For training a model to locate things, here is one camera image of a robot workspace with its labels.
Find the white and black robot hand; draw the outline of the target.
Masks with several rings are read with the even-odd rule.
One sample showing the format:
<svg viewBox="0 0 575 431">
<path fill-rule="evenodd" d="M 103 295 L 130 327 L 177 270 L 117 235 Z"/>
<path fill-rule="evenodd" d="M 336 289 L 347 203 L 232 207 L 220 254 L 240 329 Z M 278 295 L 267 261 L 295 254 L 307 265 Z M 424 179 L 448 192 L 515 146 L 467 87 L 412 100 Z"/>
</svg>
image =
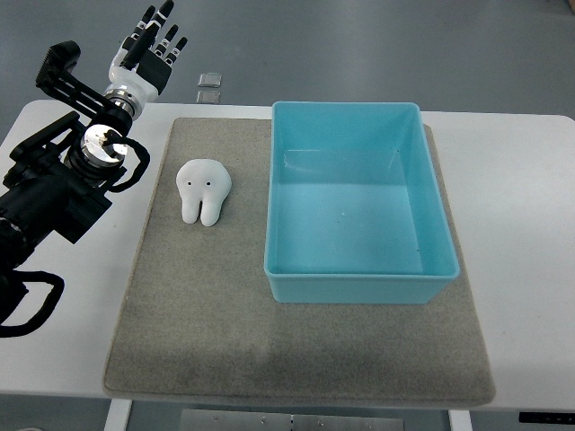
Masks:
<svg viewBox="0 0 575 431">
<path fill-rule="evenodd" d="M 112 59 L 106 93 L 129 94 L 142 105 L 162 94 L 188 42 L 176 24 L 165 27 L 173 8 L 173 1 L 147 8 Z"/>
</svg>

